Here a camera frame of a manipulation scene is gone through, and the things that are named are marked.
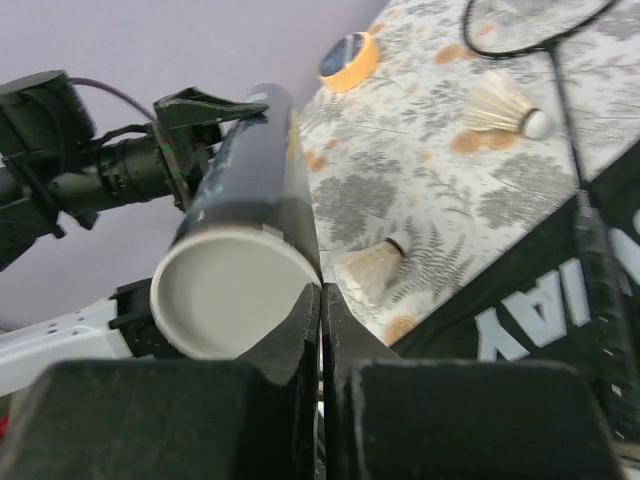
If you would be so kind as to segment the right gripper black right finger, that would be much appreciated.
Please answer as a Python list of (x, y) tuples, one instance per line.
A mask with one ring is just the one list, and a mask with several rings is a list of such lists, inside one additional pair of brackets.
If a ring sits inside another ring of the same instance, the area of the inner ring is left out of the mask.
[(330, 479), (619, 479), (596, 401), (554, 362), (404, 360), (322, 291)]

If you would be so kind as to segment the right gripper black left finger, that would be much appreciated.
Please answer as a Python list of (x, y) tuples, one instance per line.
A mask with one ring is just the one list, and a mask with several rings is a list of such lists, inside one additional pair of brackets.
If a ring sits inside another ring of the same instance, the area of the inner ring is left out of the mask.
[(311, 479), (320, 290), (234, 360), (78, 360), (29, 389), (5, 479)]

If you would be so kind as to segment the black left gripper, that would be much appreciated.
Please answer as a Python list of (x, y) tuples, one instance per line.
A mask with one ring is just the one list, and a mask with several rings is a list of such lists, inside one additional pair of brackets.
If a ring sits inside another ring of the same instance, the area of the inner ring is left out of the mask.
[(130, 124), (97, 139), (104, 190), (121, 204), (171, 195), (176, 207), (186, 208), (208, 168), (211, 147), (222, 140), (221, 124), (268, 108), (195, 87), (165, 96), (154, 103), (155, 118), (150, 122)]

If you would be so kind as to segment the white shuttlecock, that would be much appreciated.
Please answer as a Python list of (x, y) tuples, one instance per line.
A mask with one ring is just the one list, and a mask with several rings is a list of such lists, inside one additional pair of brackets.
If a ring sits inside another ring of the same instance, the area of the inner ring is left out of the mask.
[(343, 254), (334, 263), (334, 274), (349, 294), (363, 304), (377, 306), (396, 277), (412, 246), (404, 230), (363, 250)]
[(544, 139), (550, 130), (548, 116), (502, 70), (485, 72), (470, 89), (463, 120), (475, 131), (502, 130), (531, 140)]

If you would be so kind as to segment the black Boka shuttlecock tube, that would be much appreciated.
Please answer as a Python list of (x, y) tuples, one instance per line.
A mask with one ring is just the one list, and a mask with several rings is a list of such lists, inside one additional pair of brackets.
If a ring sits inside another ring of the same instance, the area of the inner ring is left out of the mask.
[(274, 330), (321, 262), (297, 112), (282, 86), (228, 132), (152, 277), (156, 326), (181, 354), (236, 358)]

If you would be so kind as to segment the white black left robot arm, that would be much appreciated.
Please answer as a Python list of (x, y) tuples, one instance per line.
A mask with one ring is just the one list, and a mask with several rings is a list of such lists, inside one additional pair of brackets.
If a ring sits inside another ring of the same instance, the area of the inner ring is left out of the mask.
[[(77, 92), (107, 92), (141, 113), (97, 135)], [(146, 108), (125, 92), (64, 70), (1, 86), (1, 266), (44, 236), (61, 239), (60, 214), (82, 228), (101, 212), (170, 197), (181, 212), (209, 168), (222, 124), (262, 115), (263, 101), (234, 102), (189, 87)]]

